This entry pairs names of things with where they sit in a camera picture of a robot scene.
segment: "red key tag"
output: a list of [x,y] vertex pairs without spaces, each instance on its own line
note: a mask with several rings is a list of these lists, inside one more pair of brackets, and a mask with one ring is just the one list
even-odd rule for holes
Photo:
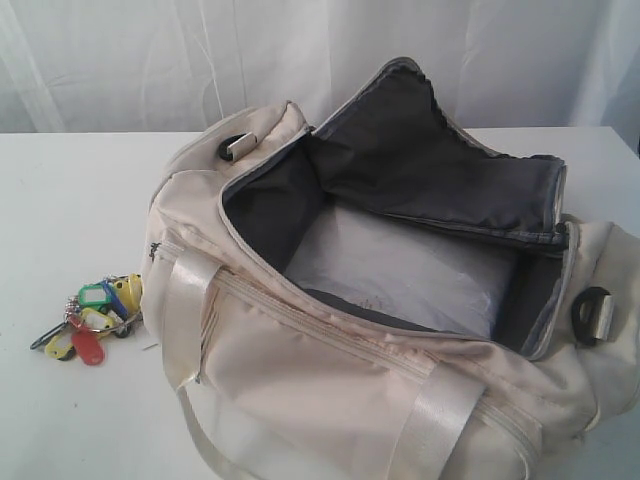
[[71,343],[78,356],[87,365],[100,365],[104,360],[104,350],[93,333],[78,330],[71,335]]

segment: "green key tag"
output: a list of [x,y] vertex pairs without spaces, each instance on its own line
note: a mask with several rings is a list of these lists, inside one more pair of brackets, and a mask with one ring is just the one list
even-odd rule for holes
[[111,296],[102,285],[85,285],[78,291],[81,307],[100,307],[111,303]]

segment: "white backdrop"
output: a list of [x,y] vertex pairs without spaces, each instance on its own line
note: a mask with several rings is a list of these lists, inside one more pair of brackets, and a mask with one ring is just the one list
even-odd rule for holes
[[398,55],[463,126],[640,133],[639,0],[0,0],[0,131],[318,123]]

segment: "tabletop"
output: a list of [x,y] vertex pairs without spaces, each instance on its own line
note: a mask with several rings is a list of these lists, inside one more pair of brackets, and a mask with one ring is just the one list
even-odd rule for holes
[[[640,160],[608,127],[471,129],[489,147],[568,165],[564,211],[640,236]],[[99,367],[29,344],[66,298],[138,270],[145,216],[166,161],[197,133],[0,135],[0,477],[211,479],[149,338],[105,339]],[[605,423],[544,478],[628,478],[640,469],[640,409]]]

